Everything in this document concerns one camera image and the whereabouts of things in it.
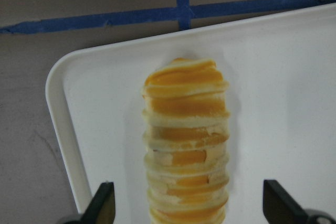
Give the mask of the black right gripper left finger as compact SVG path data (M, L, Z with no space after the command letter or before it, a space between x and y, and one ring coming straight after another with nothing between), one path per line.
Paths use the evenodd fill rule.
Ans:
M113 182L101 183L83 214L64 217L59 223L113 224L116 216Z

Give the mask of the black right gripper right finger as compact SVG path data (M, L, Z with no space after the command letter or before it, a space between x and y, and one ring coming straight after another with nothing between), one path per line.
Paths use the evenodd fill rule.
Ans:
M264 180L263 214L270 224L335 223L326 212L303 209L275 179Z

